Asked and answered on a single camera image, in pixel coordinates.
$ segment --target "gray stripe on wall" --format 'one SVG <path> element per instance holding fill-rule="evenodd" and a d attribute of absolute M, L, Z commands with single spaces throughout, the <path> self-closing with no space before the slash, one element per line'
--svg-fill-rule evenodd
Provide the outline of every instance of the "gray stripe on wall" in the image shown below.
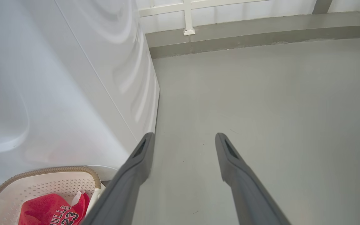
<path fill-rule="evenodd" d="M 312 14 L 325 14 L 329 11 L 333 0 L 316 0 L 315 8 Z"/>

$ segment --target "brown basket rim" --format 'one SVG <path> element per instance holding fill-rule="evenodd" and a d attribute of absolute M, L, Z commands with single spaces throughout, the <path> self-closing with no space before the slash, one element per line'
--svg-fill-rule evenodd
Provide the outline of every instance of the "brown basket rim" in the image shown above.
<path fill-rule="evenodd" d="M 3 184 L 0 185 L 0 193 L 3 191 L 8 185 L 22 178 L 28 178 L 36 175 L 48 174 L 48 173 L 61 173 L 61 172 L 85 172 L 94 178 L 95 188 L 101 189 L 101 180 L 98 174 L 88 167 L 53 167 L 53 168 L 44 168 L 39 170 L 34 170 L 30 172 L 24 172 L 14 177 L 9 178 Z"/>

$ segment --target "floor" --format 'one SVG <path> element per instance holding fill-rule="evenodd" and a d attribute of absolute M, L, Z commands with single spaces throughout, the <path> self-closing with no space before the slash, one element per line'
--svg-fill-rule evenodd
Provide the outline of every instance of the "floor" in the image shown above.
<path fill-rule="evenodd" d="M 133 224 L 235 225 L 227 134 L 292 224 L 360 224 L 360 39 L 154 60 L 154 162 Z"/>

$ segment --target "white wall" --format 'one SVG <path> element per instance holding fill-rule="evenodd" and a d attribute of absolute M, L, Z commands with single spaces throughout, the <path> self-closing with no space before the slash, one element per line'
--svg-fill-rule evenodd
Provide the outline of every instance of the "white wall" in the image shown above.
<path fill-rule="evenodd" d="M 183 0 L 137 0 L 138 8 L 181 3 Z M 195 9 L 191 11 L 193 26 L 311 14 L 316 0 L 269 0 Z M 360 0 L 333 0 L 329 12 L 360 11 Z M 145 33 L 185 28 L 184 12 L 172 12 L 141 18 Z"/>

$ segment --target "white laundry basket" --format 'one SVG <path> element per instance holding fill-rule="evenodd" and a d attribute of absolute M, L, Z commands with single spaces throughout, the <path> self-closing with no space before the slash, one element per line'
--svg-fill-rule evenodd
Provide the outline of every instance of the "white laundry basket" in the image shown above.
<path fill-rule="evenodd" d="M 105 189 L 92 169 L 55 167 L 16 175 L 0 186 L 0 225 L 17 224 L 27 200 L 56 193 L 70 203 L 80 189 L 90 197 L 87 214 Z"/>

